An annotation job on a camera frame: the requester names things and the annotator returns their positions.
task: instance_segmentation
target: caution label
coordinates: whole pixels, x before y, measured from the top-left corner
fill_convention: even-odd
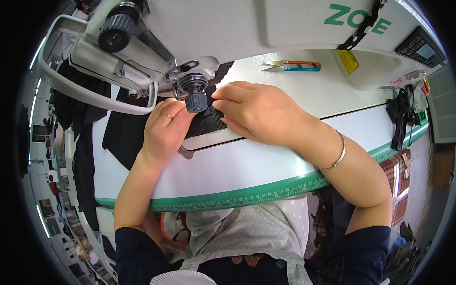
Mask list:
[[[348,74],[351,74],[353,71],[355,71],[355,69],[359,67],[359,64],[356,61],[356,58],[353,55],[352,51],[337,50],[337,53],[339,54],[339,57],[342,60],[342,64],[344,65]]]

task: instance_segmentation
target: control panel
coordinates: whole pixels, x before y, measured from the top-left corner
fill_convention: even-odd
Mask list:
[[[416,27],[395,51],[430,68],[434,68],[446,59],[438,45],[421,26]]]

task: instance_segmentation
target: thread snips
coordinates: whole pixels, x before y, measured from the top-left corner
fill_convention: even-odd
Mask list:
[[[263,69],[263,71],[320,71],[321,64],[319,62],[303,62],[297,60],[273,60],[264,62],[263,64],[273,67]],[[303,67],[302,65],[312,65],[313,67]]]

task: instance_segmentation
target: finger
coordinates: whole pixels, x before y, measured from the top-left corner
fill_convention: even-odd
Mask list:
[[[236,121],[242,121],[240,116],[241,104],[231,100],[217,100],[212,103],[212,106],[225,114],[225,117],[230,117]]]
[[[250,131],[248,129],[246,129],[245,127],[241,126],[235,120],[231,120],[230,118],[224,117],[224,118],[221,118],[221,121],[224,122],[236,134],[241,135],[247,139],[253,138]]]
[[[182,109],[176,114],[174,119],[166,126],[166,128],[172,132],[186,134],[188,132],[188,128],[190,127],[190,123],[196,114],[197,113],[187,112],[187,109]]]
[[[233,82],[225,84],[224,86],[229,86],[229,85],[238,86],[238,87],[241,87],[244,89],[249,89],[249,90],[257,89],[255,84],[247,82],[247,81],[233,81]]]
[[[235,85],[225,85],[215,90],[215,92],[212,93],[212,98],[217,100],[228,99],[241,103],[245,97],[249,96],[251,93],[252,90],[250,89],[245,89]]]
[[[158,103],[155,106],[154,110],[152,111],[152,114],[150,115],[150,119],[153,121],[156,121],[160,117],[162,110],[164,108],[166,108],[167,106],[169,106],[169,104],[171,104],[174,101],[177,101],[177,100],[174,98],[168,98],[165,101],[161,101],[160,103]]]
[[[160,116],[155,121],[155,125],[168,125],[182,109],[187,110],[185,101],[173,101],[169,103],[161,110]]]

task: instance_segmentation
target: wrist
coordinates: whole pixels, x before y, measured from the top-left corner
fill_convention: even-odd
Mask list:
[[[343,150],[340,135],[329,125],[313,117],[296,140],[294,150],[318,168],[328,168]]]
[[[136,155],[135,165],[147,172],[161,172],[166,166],[165,163],[160,163],[156,158],[150,157],[142,148]]]

